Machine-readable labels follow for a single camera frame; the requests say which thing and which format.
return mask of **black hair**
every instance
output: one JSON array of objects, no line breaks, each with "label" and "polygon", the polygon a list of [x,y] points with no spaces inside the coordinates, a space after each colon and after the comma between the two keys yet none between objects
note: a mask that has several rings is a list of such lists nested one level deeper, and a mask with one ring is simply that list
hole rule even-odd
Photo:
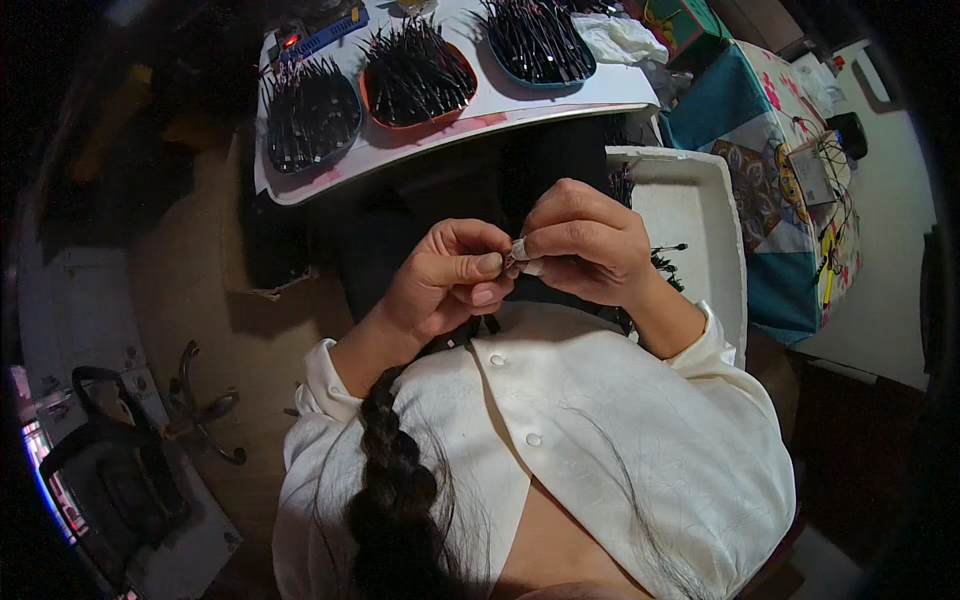
[{"label": "black hair", "polygon": [[[431,471],[420,461],[417,442],[400,429],[391,388],[401,372],[402,368],[385,371],[360,404],[359,420],[364,428],[360,446],[367,462],[363,487],[346,508],[347,528],[358,546],[350,580],[366,600],[460,600],[479,589],[489,589],[483,582],[470,585],[458,553],[447,543],[455,494],[443,449],[435,440],[438,464]],[[623,478],[619,482],[621,490],[633,508],[633,532],[645,544],[660,576],[689,600],[708,600],[709,594],[692,566],[667,558],[613,440],[584,411],[567,410],[589,422],[612,452]],[[317,502],[315,497],[315,519]],[[439,518],[435,520],[431,512]],[[333,560],[324,528],[320,522],[318,525]]]},{"label": "black hair", "polygon": [[[367,456],[363,489],[347,505],[347,525],[359,549],[351,579],[364,598],[405,600],[460,598],[464,574],[446,544],[453,502],[430,514],[437,502],[437,477],[420,462],[420,447],[400,429],[391,386],[401,369],[383,373],[360,404]],[[448,462],[440,461],[444,481]]]}]

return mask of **styrofoam box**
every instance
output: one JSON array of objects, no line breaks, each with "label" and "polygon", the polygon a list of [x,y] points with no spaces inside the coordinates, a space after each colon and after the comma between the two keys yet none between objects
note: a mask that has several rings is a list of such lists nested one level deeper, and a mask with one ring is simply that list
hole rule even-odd
[{"label": "styrofoam box", "polygon": [[742,368],[747,349],[747,269],[730,171],[720,156],[688,150],[608,146],[607,161],[630,163],[634,211],[651,247],[686,243],[661,255],[677,266],[684,296],[706,300]]}]

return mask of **floral tablecloth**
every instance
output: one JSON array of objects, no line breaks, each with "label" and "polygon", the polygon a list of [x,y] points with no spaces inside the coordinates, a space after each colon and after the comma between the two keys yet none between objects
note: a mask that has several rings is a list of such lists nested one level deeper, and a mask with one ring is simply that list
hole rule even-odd
[{"label": "floral tablecloth", "polygon": [[727,161],[747,259],[748,319],[785,344],[827,322],[862,260],[846,188],[831,184],[843,202],[808,208],[786,159],[825,128],[796,81],[788,62],[732,41],[660,120],[674,148]]}]

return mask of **white shirt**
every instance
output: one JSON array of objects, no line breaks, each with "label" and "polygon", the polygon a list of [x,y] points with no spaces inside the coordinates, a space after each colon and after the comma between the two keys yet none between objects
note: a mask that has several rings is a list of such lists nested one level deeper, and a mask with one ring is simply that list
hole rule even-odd
[{"label": "white shirt", "polygon": [[[666,560],[710,597],[735,595],[770,557],[794,517],[790,457],[770,397],[732,365],[734,348],[699,306],[704,334],[661,361],[582,311],[508,302],[497,335],[421,358],[397,379],[395,410],[421,461],[436,465],[438,448],[449,461],[448,540],[491,587],[533,475],[645,589],[682,597],[635,527],[598,429],[622,457]],[[361,400],[333,368],[334,344],[323,340],[305,358],[302,417],[283,447],[274,568],[284,598],[349,595],[333,586],[348,582],[356,546],[342,516],[365,458],[354,418]]]}]

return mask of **white table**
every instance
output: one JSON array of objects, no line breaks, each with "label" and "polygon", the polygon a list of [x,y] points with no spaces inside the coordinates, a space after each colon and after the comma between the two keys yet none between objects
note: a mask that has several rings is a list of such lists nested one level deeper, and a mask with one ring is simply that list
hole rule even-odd
[{"label": "white table", "polygon": [[[363,54],[356,44],[370,37],[370,28],[381,25],[386,28],[399,23],[399,17],[390,15],[390,6],[384,2],[367,2],[370,24],[326,46],[311,59],[333,58],[356,86],[364,64]],[[397,133],[376,125],[365,114],[360,135],[339,162],[326,170],[318,167],[296,175],[284,175],[274,169],[258,141],[253,161],[256,193],[266,190],[278,204],[300,204],[335,185],[396,160],[475,135],[552,119],[660,106],[643,72],[622,64],[598,64],[596,74],[575,90],[537,92],[521,87],[508,79],[495,63],[481,28],[467,10],[483,13],[478,0],[440,0],[434,11],[437,22],[444,25],[444,39],[463,52],[477,75],[476,96],[457,121],[426,131]],[[260,50],[261,70],[269,64],[268,53],[274,46],[273,33],[267,34]],[[257,107],[259,131],[262,131],[265,117],[266,107],[261,100]]]}]

